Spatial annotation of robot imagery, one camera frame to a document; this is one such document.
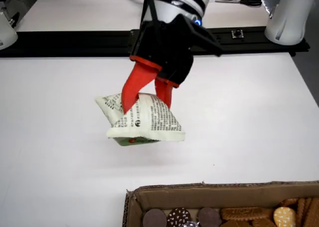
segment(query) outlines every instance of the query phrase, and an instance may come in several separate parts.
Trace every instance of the snack bag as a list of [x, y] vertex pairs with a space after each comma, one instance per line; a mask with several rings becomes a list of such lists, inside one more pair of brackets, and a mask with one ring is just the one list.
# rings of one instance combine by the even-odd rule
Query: snack bag
[[107, 137], [114, 138], [121, 146], [185, 140], [180, 124], [156, 95], [140, 93], [125, 115], [121, 94], [98, 97], [96, 103], [111, 123]]

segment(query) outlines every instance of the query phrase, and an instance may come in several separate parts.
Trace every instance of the cardboard box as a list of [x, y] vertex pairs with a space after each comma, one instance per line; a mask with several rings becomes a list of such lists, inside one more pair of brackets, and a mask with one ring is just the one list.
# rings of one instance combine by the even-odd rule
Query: cardboard box
[[123, 227], [142, 227], [143, 215], [150, 209], [186, 208], [195, 219], [203, 207], [274, 208], [282, 200], [295, 197], [319, 197], [319, 182], [271, 182], [233, 185], [146, 186], [128, 192]]

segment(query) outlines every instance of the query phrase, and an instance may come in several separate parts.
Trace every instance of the gray floor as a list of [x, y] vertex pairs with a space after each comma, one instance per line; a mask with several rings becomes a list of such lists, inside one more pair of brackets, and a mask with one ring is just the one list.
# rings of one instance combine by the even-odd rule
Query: gray floor
[[[8, 13], [13, 15], [17, 11], [21, 16], [25, 15], [36, 0], [8, 0]], [[279, 0], [265, 0], [266, 7], [272, 9]], [[310, 92], [319, 105], [319, 0], [316, 0], [314, 8], [309, 16], [306, 40], [311, 46], [310, 52], [298, 53], [294, 57], [299, 72], [304, 78]]]

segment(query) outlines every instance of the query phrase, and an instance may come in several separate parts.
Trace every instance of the green label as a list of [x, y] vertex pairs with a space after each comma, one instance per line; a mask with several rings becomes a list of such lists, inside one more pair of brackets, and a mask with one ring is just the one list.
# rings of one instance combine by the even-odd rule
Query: green label
[[135, 138], [114, 138], [114, 140], [119, 143], [121, 146], [133, 146], [133, 145], [142, 145], [142, 144], [150, 144], [156, 143], [158, 141], [150, 140], [144, 137], [135, 137]]

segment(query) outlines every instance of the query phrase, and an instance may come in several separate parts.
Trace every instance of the blue indicator light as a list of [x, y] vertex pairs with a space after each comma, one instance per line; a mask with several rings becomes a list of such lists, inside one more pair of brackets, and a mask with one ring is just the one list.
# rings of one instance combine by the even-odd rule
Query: blue indicator light
[[195, 20], [195, 22], [194, 23], [196, 23], [197, 25], [199, 25], [199, 26], [201, 26], [202, 25], [202, 22], [201, 22], [201, 20]]

